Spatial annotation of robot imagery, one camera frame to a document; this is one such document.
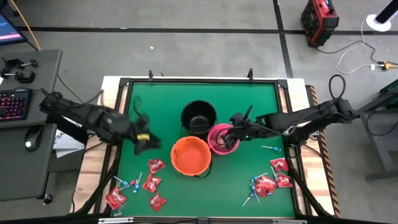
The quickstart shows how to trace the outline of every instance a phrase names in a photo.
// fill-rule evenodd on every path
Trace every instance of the keyboard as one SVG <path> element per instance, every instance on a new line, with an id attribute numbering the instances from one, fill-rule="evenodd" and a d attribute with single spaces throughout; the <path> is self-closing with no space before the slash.
<path id="1" fill-rule="evenodd" d="M 32 90 L 0 90 L 0 122 L 26 119 Z"/>

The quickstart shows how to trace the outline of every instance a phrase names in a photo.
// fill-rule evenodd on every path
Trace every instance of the red candy wrapper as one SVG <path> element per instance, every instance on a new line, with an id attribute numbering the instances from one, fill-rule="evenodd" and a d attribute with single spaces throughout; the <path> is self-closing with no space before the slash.
<path id="1" fill-rule="evenodd" d="M 153 174 L 149 174 L 147 180 L 142 185 L 142 188 L 153 193 L 156 191 L 156 187 L 159 185 L 161 180 L 162 179 L 159 177 L 154 177 Z"/>
<path id="2" fill-rule="evenodd" d="M 154 209 L 155 212 L 159 211 L 166 202 L 167 199 L 162 198 L 159 195 L 159 192 L 157 192 L 153 197 L 149 199 L 149 204 Z"/>
<path id="3" fill-rule="evenodd" d="M 138 183 L 138 180 L 132 180 L 132 181 L 130 181 L 129 185 L 130 185 L 130 186 L 133 186 L 133 185 L 136 184 L 136 183 Z"/>
<path id="4" fill-rule="evenodd" d="M 276 172 L 279 172 L 281 170 L 287 172 L 289 170 L 289 167 L 287 166 L 287 162 L 286 162 L 285 158 L 274 159 L 269 162 L 271 163 L 271 166 L 275 169 Z"/>
<path id="5" fill-rule="evenodd" d="M 106 202 L 112 208 L 112 210 L 118 209 L 124 202 L 126 202 L 127 198 L 121 194 L 119 194 L 119 187 L 115 187 L 112 192 L 106 195 Z"/>
<path id="6" fill-rule="evenodd" d="M 276 183 L 278 187 L 293 187 L 293 184 L 290 183 L 290 177 L 284 174 L 277 174 L 278 182 Z"/>
<path id="7" fill-rule="evenodd" d="M 262 197 L 268 196 L 268 193 L 274 193 L 274 189 L 276 188 L 276 182 L 274 179 L 271 179 L 266 176 L 261 176 L 256 180 L 256 184 L 254 185 L 254 190 L 256 193 Z"/>
<path id="8" fill-rule="evenodd" d="M 148 160 L 148 166 L 149 166 L 149 171 L 151 172 L 151 174 L 156 173 L 157 171 L 159 171 L 161 168 L 165 167 L 166 164 L 161 161 L 160 159 L 149 159 Z"/>

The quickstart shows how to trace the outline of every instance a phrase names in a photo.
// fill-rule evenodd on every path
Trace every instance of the red power station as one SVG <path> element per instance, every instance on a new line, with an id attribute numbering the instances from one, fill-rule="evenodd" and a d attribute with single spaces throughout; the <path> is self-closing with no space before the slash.
<path id="1" fill-rule="evenodd" d="M 331 0 L 309 0 L 301 23 L 308 39 L 308 46 L 323 46 L 338 25 L 339 17 Z"/>

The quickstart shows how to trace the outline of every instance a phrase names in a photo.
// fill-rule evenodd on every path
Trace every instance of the gray floor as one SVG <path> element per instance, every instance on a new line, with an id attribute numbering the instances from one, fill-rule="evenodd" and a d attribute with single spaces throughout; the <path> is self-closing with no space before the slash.
<path id="1" fill-rule="evenodd" d="M 360 30 L 363 17 L 379 12 L 389 1 L 334 0 L 340 15 L 338 30 Z M 32 26 L 152 27 L 214 29 L 276 29 L 272 0 L 18 0 Z M 285 29 L 300 29 L 299 15 L 306 0 L 280 0 Z M 22 25 L 18 18 L 16 24 Z M 397 19 L 392 30 L 398 30 Z M 155 34 L 36 32 L 43 49 L 62 49 L 60 76 L 88 100 L 100 89 L 105 75 L 154 75 L 243 77 L 249 68 L 256 77 L 286 77 L 278 34 Z M 332 51 L 361 37 L 333 35 L 323 50 Z M 309 48 L 303 35 L 287 35 L 295 78 L 313 85 L 319 101 L 329 100 L 328 80 L 336 74 L 341 53 L 326 55 Z M 366 36 L 376 48 L 378 60 L 398 62 L 397 36 Z M 0 47 L 3 52 L 30 50 L 20 44 Z M 362 47 L 347 54 L 342 69 L 352 70 L 371 63 L 371 49 Z M 367 103 L 376 92 L 398 78 L 395 70 L 363 68 L 346 75 L 344 98 L 354 108 Z M 339 92 L 339 83 L 333 88 Z M 57 89 L 73 99 L 67 90 Z M 360 120 L 327 127 L 326 141 L 343 217 L 398 223 L 398 179 L 365 182 L 366 174 L 380 170 Z M 54 203 L 36 207 L 35 200 L 0 203 L 1 219 L 64 215 L 76 173 L 58 174 L 51 184 Z"/>

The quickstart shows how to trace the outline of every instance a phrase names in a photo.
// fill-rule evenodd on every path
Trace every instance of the computer mouse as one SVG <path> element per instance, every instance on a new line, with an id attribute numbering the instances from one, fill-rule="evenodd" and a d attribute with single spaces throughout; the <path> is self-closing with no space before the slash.
<path id="1" fill-rule="evenodd" d="M 42 140 L 43 126 L 36 125 L 31 127 L 25 135 L 25 150 L 28 152 L 34 152 L 40 147 L 40 141 Z"/>

